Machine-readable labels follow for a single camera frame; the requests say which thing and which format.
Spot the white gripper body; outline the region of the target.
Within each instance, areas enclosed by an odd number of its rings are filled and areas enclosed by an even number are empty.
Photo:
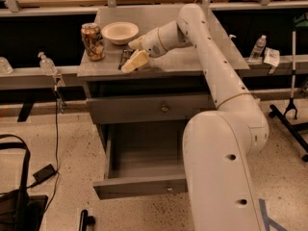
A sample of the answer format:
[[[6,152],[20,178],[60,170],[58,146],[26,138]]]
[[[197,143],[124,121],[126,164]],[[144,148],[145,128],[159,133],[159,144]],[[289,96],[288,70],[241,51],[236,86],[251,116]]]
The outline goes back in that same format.
[[[159,29],[155,28],[142,36],[141,47],[151,58],[158,58],[167,52],[159,36]]]

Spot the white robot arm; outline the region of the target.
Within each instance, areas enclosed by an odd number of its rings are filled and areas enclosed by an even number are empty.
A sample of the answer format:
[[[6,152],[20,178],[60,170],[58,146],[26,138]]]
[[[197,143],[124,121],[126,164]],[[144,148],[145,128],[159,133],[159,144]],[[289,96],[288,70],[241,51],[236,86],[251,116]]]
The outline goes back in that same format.
[[[265,146],[268,122],[215,43],[203,10],[186,5],[174,21],[130,41],[134,53],[121,70],[131,72],[189,44],[216,107],[191,118],[183,134],[194,231],[266,231],[246,155]]]

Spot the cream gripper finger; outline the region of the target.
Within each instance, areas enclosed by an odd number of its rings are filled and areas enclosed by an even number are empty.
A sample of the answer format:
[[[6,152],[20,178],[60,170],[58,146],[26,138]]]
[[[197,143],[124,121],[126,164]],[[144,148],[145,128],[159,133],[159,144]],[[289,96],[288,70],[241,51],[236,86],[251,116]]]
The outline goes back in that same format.
[[[149,54],[145,50],[136,50],[121,67],[124,73],[132,72],[148,63]]]
[[[138,37],[128,43],[128,46],[133,50],[142,50],[143,36]]]

